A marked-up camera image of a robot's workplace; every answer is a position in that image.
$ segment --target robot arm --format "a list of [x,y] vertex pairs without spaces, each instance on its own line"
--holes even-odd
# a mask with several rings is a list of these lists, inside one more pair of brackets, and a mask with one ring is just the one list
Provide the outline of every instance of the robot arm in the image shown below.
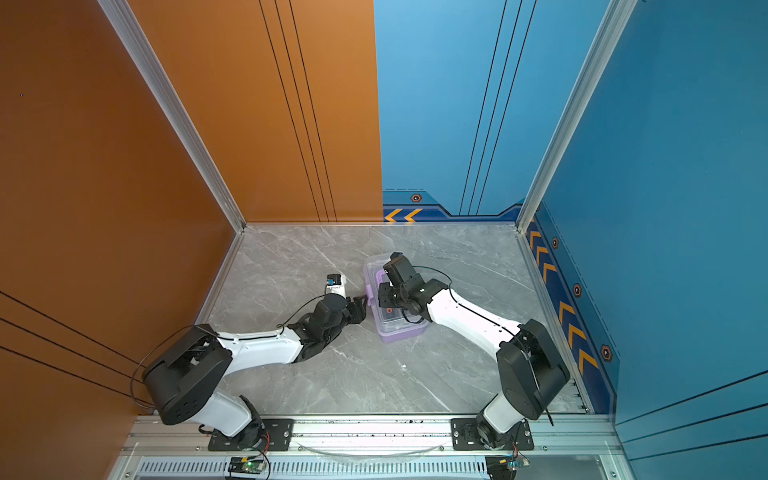
[[345,298],[344,283],[343,276],[329,275],[314,311],[277,330],[231,334],[201,324],[187,331],[142,376],[163,423],[193,420],[213,427],[238,449],[258,448],[265,428],[258,412],[245,397],[219,389],[219,381],[242,369],[310,359],[344,326],[362,322],[367,297]]
[[[379,286],[383,307],[447,326],[496,358],[502,391],[478,414],[477,430],[489,449],[503,449],[523,418],[538,419],[571,378],[544,326],[503,319],[473,305],[438,280],[425,282],[401,253],[384,266],[391,285]],[[264,424],[245,397],[218,389],[241,369],[302,362],[320,353],[342,328],[366,317],[364,296],[345,297],[344,278],[329,275],[326,295],[295,323],[261,333],[217,333],[195,326],[160,355],[143,374],[155,408],[166,425],[194,420],[217,430],[238,449],[258,449]]]
[[408,310],[447,326],[496,358],[502,391],[477,418],[482,443],[503,449],[523,418],[536,420],[571,379],[547,330],[536,320],[503,319],[454,293],[438,280],[425,282],[402,253],[384,266],[391,285],[379,286],[380,306]]

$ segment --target purple plastic container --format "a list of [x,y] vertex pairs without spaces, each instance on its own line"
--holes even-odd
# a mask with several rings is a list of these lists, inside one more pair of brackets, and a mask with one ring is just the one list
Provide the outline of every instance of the purple plastic container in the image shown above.
[[388,253],[369,257],[363,267],[362,275],[366,279],[368,304],[371,306],[373,319],[376,322],[376,331],[383,342],[390,343],[419,335],[429,322],[423,320],[421,323],[408,323],[402,318],[400,310],[379,306],[379,284],[389,282],[383,268],[387,262],[389,262]]

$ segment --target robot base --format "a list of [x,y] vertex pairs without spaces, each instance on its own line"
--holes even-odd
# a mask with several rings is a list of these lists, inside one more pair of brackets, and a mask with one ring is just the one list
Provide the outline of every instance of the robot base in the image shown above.
[[[293,434],[293,419],[263,419],[263,422],[266,426],[264,435],[267,432],[270,434],[270,452],[287,452]],[[254,447],[246,448],[218,430],[210,434],[210,442],[208,443],[210,452],[255,452],[265,448],[265,442],[259,442]]]
[[[477,419],[451,419],[454,450],[483,450],[490,452],[482,443],[478,434]],[[517,444],[518,450],[533,450],[533,438],[528,420],[515,423],[510,432],[510,441],[500,450],[514,450]]]

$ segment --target orange wall panel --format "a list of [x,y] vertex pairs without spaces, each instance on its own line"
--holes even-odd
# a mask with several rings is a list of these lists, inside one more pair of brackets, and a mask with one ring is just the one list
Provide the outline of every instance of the orange wall panel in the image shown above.
[[234,232],[98,2],[0,3],[0,65],[0,472],[98,480],[138,413],[121,355],[194,321]]
[[372,1],[130,0],[246,220],[380,220]]

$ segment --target gray marble floor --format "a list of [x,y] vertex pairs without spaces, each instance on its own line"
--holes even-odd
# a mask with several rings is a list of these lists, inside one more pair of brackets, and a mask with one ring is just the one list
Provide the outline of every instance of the gray marble floor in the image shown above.
[[[248,227],[209,323],[229,333],[273,329],[323,292],[328,273],[347,275],[347,295],[363,294],[365,258],[393,251],[445,271],[456,292],[493,313],[543,322],[512,226],[470,223]],[[370,312],[307,362],[243,370],[223,382],[274,415],[477,412],[501,389],[495,360],[459,334],[431,324],[420,336],[383,343]],[[582,412],[577,393],[566,386],[550,410]]]

